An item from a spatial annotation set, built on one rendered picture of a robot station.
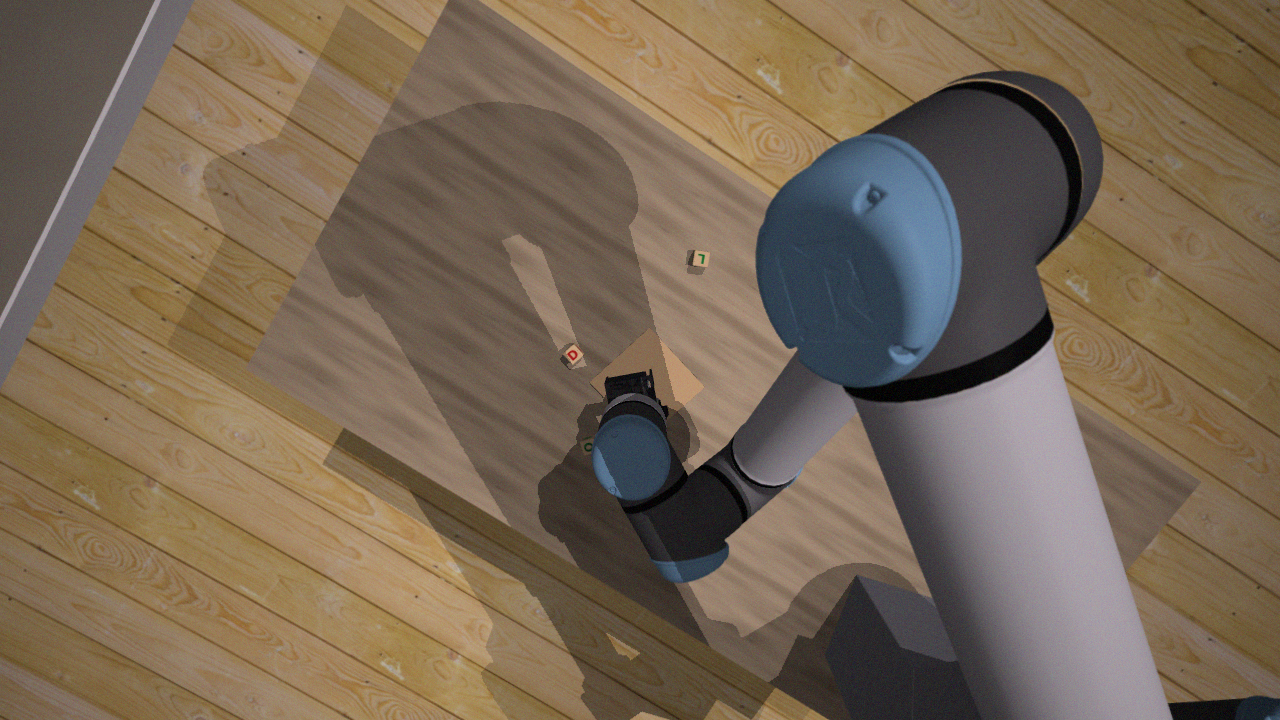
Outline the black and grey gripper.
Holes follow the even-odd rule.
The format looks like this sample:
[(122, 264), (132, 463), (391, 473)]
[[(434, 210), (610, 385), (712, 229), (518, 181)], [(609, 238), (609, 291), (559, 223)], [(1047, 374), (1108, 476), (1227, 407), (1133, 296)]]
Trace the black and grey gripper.
[[(652, 387), (649, 386), (649, 380)], [(611, 404), (612, 400), (620, 397), (621, 395), (628, 395), (628, 393), (645, 395), (655, 400), (655, 402), (660, 406), (660, 409), (666, 414), (666, 420), (667, 420), (667, 416), (669, 415), (668, 407), (667, 405), (662, 406), (660, 398), (657, 398), (652, 369), (650, 369), (650, 375), (646, 375), (646, 372), (637, 372), (627, 375), (616, 375), (611, 378), (605, 377), (604, 386), (605, 386), (608, 405)]]

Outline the tan square mat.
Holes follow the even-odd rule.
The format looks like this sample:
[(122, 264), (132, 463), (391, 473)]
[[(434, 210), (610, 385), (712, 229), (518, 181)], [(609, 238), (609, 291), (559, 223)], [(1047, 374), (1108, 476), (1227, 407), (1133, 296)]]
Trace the tan square mat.
[(650, 369), (657, 398), (660, 398), (662, 406), (667, 405), (668, 407), (667, 420), (705, 388), (652, 328), (648, 328), (618, 357), (614, 357), (590, 383), (607, 400), (605, 377), (637, 372), (646, 372), (646, 375), (650, 375)]

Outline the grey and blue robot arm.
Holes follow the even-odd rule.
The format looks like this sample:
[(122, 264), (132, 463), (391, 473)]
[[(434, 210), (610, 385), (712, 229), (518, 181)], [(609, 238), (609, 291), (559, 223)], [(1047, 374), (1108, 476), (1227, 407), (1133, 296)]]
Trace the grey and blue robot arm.
[[(963, 79), (1041, 97), (1082, 167), (1043, 102)], [(621, 395), (596, 480), (695, 582), (858, 413), (982, 720), (1280, 720), (1167, 703), (1053, 348), (1037, 266), (1100, 190), (1091, 113), (1021, 70), (948, 85), (772, 199), (756, 282), (797, 351), (730, 443), (687, 475), (655, 400)]]

